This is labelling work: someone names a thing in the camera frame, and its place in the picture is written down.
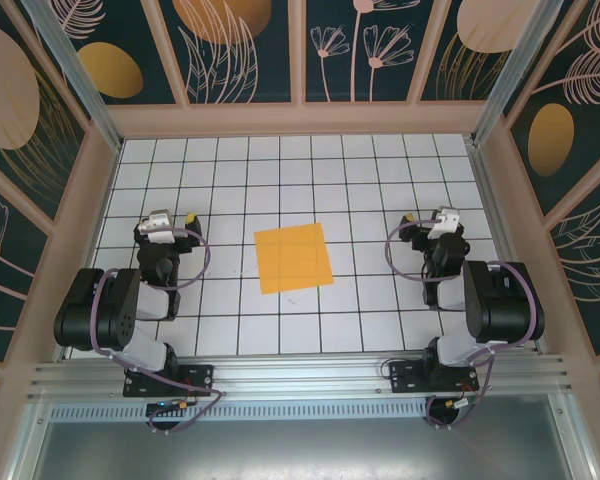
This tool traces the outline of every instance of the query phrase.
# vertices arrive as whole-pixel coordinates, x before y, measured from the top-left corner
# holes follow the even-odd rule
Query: orange paper
[[[263,295],[333,283],[321,224],[255,232],[255,242]]]

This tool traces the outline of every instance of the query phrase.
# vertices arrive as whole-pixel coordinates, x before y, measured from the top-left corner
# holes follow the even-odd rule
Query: grid mat
[[[405,212],[430,218],[441,205],[460,209],[469,259],[497,258],[461,135],[128,140],[94,266],[137,265],[141,216],[167,208],[182,226],[193,211],[212,248],[209,270],[182,291],[175,321],[136,324],[179,356],[421,349],[464,314],[425,310],[421,285],[386,264],[384,241]],[[335,283],[261,295],[254,232],[314,222]],[[410,245],[393,242],[391,252],[398,269],[420,272]],[[182,257],[181,280],[203,256]]]

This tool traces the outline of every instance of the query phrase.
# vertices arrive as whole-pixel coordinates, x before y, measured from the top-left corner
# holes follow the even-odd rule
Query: metal grate
[[[351,418],[423,417],[425,400],[330,400],[296,402],[222,402],[201,421],[242,420],[318,420]],[[204,405],[189,407],[186,413],[171,412],[156,421],[189,419]],[[146,404],[58,404],[53,407],[50,423],[144,422]]]

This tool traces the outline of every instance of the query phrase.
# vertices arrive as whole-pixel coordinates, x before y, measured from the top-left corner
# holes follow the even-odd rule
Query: black mounting plate
[[[180,383],[190,383],[194,387],[211,388],[213,386],[213,365],[178,365],[176,378],[172,380]],[[126,398],[159,398],[159,397],[186,397],[187,391],[182,388],[172,387],[165,383],[147,377],[140,372],[125,370],[124,388],[122,396]],[[191,392],[190,397],[208,397],[205,392]]]
[[[475,368],[438,365],[427,379],[422,360],[390,362],[389,377],[393,393],[461,392],[463,383],[475,391],[480,388]]]

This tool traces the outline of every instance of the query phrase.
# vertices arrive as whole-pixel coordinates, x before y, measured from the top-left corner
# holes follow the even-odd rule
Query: golden circle
[[[463,0],[458,10],[458,36],[479,53],[513,49],[529,22],[537,0]]]
[[[29,58],[0,30],[0,148],[14,150],[33,136],[40,115],[40,93]]]
[[[271,0],[173,0],[173,6],[180,19],[196,36],[207,42],[226,45],[229,43],[229,19],[225,2],[236,17],[236,22],[241,18],[254,38],[262,33],[271,19]],[[212,21],[214,18],[219,20],[219,25],[217,21]],[[231,43],[237,41],[238,38],[231,38]]]
[[[138,64],[121,48],[105,42],[85,45],[78,56],[100,93],[114,98],[130,98],[142,90]]]
[[[549,103],[536,114],[529,131],[529,162],[543,177],[556,173],[573,145],[575,126],[562,105]]]

